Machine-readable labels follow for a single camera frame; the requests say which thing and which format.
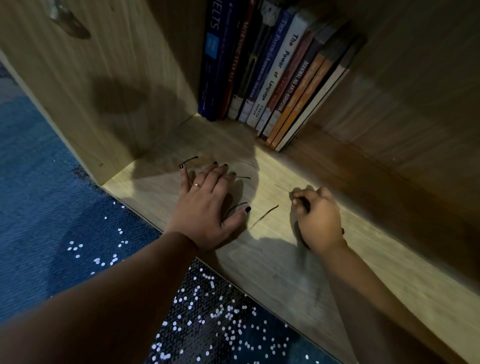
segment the blue book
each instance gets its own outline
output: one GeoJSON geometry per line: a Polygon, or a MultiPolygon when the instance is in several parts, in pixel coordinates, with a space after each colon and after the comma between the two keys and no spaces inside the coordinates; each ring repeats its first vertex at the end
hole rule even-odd
{"type": "Polygon", "coordinates": [[[198,113],[209,121],[218,117],[238,27],[239,0],[209,0],[204,55],[200,73],[198,113]]]}
{"type": "Polygon", "coordinates": [[[282,10],[278,16],[275,31],[270,39],[268,47],[266,48],[263,56],[262,62],[259,63],[259,68],[256,73],[256,77],[253,79],[250,91],[248,93],[248,98],[245,100],[243,109],[240,113],[239,120],[241,122],[246,122],[252,107],[257,100],[258,94],[262,89],[262,86],[265,82],[265,78],[270,72],[273,61],[275,60],[276,54],[282,45],[283,39],[287,34],[290,24],[292,23],[293,17],[297,12],[297,8],[291,7],[288,10],[282,10]]]}

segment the wooden shelf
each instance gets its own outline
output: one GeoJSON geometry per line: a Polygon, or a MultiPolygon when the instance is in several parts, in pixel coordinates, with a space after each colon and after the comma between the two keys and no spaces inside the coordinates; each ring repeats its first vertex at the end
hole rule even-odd
{"type": "MultiPolygon", "coordinates": [[[[238,179],[232,189],[234,203],[247,201],[252,206],[247,230],[201,259],[345,364],[355,363],[322,269],[292,230],[288,192],[318,187],[322,181],[311,170],[302,170],[288,153],[264,148],[254,135],[238,122],[211,123],[193,116],[103,187],[163,229],[177,201],[181,162],[199,156],[187,162],[190,170],[216,160],[249,177],[238,179]]],[[[301,150],[295,152],[301,158],[301,150]]],[[[478,362],[480,348],[472,352],[472,340],[480,334],[475,314],[479,297],[346,206],[341,205],[341,213],[350,246],[441,339],[478,362]]]]}

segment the blue carpet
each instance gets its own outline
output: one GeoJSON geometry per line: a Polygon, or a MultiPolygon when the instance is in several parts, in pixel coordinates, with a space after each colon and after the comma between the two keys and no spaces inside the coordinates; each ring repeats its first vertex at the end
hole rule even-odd
{"type": "MultiPolygon", "coordinates": [[[[0,170],[0,322],[160,235],[91,182],[1,64],[0,170]]],[[[339,363],[198,260],[147,358],[168,361],[339,363]]]]}

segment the wooden surface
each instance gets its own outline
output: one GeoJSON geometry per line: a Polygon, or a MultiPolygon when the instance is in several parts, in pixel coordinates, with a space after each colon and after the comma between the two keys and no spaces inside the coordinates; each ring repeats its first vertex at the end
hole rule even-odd
{"type": "Polygon", "coordinates": [[[341,197],[342,226],[349,244],[435,334],[469,363],[480,363],[476,345],[480,298],[400,238],[379,229],[366,211],[359,210],[357,201],[343,193],[365,192],[365,184],[357,190],[355,180],[348,179],[362,168],[374,178],[384,178],[381,182],[401,181],[355,151],[341,149],[345,146],[329,136],[319,141],[326,149],[312,151],[307,144],[296,143],[280,154],[266,150],[253,136],[253,130],[237,122],[209,123],[192,117],[104,188],[162,229],[177,200],[178,164],[184,160],[198,155],[199,159],[187,162],[190,169],[217,160],[228,163],[239,176],[250,177],[239,179],[232,189],[235,202],[248,201],[252,206],[247,230],[216,255],[202,259],[298,331],[351,364],[356,360],[321,267],[297,244],[292,232],[288,192],[326,183],[341,197]],[[341,152],[341,160],[333,158],[337,152],[341,152]],[[349,168],[341,168],[341,162],[355,163],[356,169],[349,175],[349,168]],[[256,223],[276,205],[276,210],[256,223]]]}
{"type": "Polygon", "coordinates": [[[89,40],[43,3],[0,0],[1,61],[103,184],[196,113],[206,1],[64,0],[89,40]]]}
{"type": "Polygon", "coordinates": [[[368,43],[310,122],[480,228],[480,2],[336,3],[368,43]]]}

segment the hand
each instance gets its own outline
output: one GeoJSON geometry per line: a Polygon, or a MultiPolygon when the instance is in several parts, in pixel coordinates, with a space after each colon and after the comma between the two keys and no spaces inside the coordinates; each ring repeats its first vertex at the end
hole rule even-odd
{"type": "Polygon", "coordinates": [[[249,206],[238,209],[221,221],[220,208],[236,178],[235,172],[227,174],[227,171],[228,165],[219,167],[217,162],[213,162],[196,175],[192,184],[187,168],[180,164],[179,199],[165,232],[177,231],[189,237],[201,250],[210,250],[243,224],[250,211],[249,206]]]}
{"type": "Polygon", "coordinates": [[[316,254],[323,255],[332,247],[346,245],[342,236],[340,209],[328,188],[297,191],[293,196],[301,235],[316,254]],[[309,213],[299,197],[310,202],[309,213]]]}

